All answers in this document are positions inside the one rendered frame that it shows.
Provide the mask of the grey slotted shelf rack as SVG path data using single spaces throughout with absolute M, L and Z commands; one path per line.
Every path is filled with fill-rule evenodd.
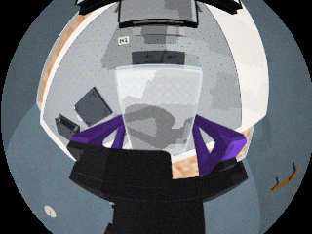
M 200 4 L 197 2 L 199 12 L 203 12 Z M 119 2 L 113 12 L 117 13 L 119 10 Z M 119 11 L 118 11 L 119 12 Z M 133 27 L 133 36 L 140 35 L 178 35 L 184 36 L 184 26 L 178 25 L 142 25 Z

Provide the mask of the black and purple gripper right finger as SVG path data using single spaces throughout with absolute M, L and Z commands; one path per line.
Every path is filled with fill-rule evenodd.
M 199 128 L 214 140 L 214 148 L 211 153 L 204 143 Z M 247 139 L 243 134 L 197 114 L 192 127 L 192 135 L 195 144 L 199 176 L 208 175 L 220 161 L 236 158 L 247 143 Z

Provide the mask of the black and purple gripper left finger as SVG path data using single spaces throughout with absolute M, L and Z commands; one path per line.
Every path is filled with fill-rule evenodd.
M 119 127 L 119 128 L 118 128 Z M 116 137 L 110 148 L 123 148 L 125 137 L 125 125 L 122 114 L 106 122 L 93 126 L 87 130 L 75 134 L 71 140 L 84 142 L 89 145 L 102 146 L 103 141 L 118 128 Z

